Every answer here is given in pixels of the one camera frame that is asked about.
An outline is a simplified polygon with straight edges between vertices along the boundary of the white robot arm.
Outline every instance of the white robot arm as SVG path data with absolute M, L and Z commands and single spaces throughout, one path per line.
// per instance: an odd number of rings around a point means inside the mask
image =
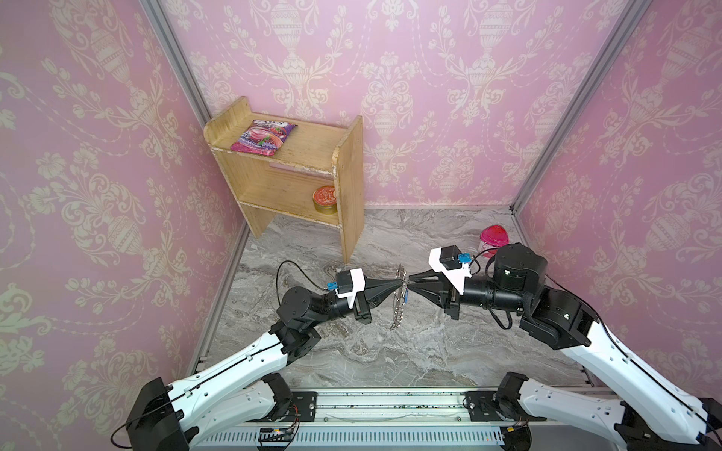
M 531 249 L 506 245 L 494 259 L 493 276 L 472 276 L 470 255 L 456 246 L 437 248 L 430 253 L 432 270 L 410 276 L 407 286 L 455 320 L 462 304 L 473 305 L 489 310 L 502 329 L 509 329 L 514 312 L 521 329 L 591 370 L 621 398 L 590 398 L 509 372 L 494 394 L 493 408 L 500 416 L 561 421 L 623 450 L 722 450 L 705 436 L 722 426 L 720 403 L 676 387 L 611 334 L 591 306 L 545 285 L 547 262 Z M 196 375 L 169 385 L 160 378 L 149 382 L 118 430 L 127 430 L 135 451 L 182 451 L 244 421 L 286 417 L 292 393 L 276 372 L 318 343 L 314 327 L 352 312 L 368 324 L 371 309 L 403 284 L 401 279 L 366 279 L 360 270 L 351 270 L 338 273 L 323 296 L 291 288 L 268 333 Z M 495 310 L 505 311 L 507 325 Z M 470 416 L 480 408 L 461 404 Z M 515 442 L 515 432 L 500 431 L 505 450 L 531 445 Z
M 493 276 L 472 276 L 468 254 L 456 246 L 434 249 L 432 270 L 410 276 L 409 289 L 457 320 L 460 305 L 474 305 L 489 310 L 502 329 L 509 329 L 514 312 L 521 317 L 521 329 L 582 364 L 622 399 L 589 398 L 508 373 L 496 395 L 504 416 L 554 419 L 622 449 L 720 449 L 705 436 L 722 426 L 717 401 L 700 400 L 669 382 L 609 332 L 589 304 L 545 285 L 547 261 L 531 249 L 506 245 L 492 259 Z M 507 325 L 495 310 L 506 312 Z
M 286 416 L 291 390 L 280 369 L 305 356 L 321 339 L 315 327 L 353 314 L 371 323 L 376 308 L 404 281 L 367 279 L 341 271 L 323 296 L 295 286 L 276 310 L 279 321 L 259 339 L 204 371 L 165 385 L 160 377 L 138 394 L 125 428 L 135 451 L 183 451 L 229 426 Z

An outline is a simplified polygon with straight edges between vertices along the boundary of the pink wall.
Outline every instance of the pink wall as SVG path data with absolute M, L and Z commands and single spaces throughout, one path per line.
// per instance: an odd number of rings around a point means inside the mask
M 213 112 L 363 114 L 370 205 L 509 204 L 625 2 L 162 1 Z
M 722 397 L 722 2 L 655 1 L 522 212 L 549 273 Z
M 0 11 L 0 450 L 109 450 L 184 375 L 240 215 L 137 1 Z

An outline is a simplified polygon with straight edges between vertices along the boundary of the wooden shelf board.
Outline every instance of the wooden shelf board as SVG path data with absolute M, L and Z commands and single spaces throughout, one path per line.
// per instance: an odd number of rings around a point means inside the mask
M 289 121 L 297 126 L 291 130 L 286 142 L 283 143 L 280 149 L 276 150 L 276 153 L 272 157 L 230 150 L 231 144 L 236 142 L 238 137 L 251 126 L 251 122 L 256 119 Z M 267 114 L 250 113 L 233 124 L 227 133 L 223 133 L 223 135 L 212 144 L 212 148 L 221 152 L 240 154 L 244 157 L 259 159 L 261 161 L 276 162 L 281 165 L 330 175 L 331 157 L 344 133 L 346 133 L 345 128 L 297 121 L 295 119 L 281 118 Z
M 237 193 L 238 203 L 341 228 L 337 213 L 319 213 L 313 205 L 313 192 L 333 184 L 332 181 L 273 167 L 267 167 L 257 176 L 253 184 Z

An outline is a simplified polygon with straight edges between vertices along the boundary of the vent grille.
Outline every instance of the vent grille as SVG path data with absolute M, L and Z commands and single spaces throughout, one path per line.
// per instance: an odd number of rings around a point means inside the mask
M 199 446 L 256 446 L 258 427 L 235 427 L 210 436 Z M 312 426 L 302 425 L 293 440 L 294 447 L 368 445 L 503 445 L 497 426 Z

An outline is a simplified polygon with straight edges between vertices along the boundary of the snack bag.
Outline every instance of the snack bag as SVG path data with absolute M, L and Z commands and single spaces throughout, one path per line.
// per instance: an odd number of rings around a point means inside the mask
M 230 149 L 271 156 L 286 141 L 296 125 L 288 122 L 263 121 L 256 119 L 250 127 L 231 144 Z

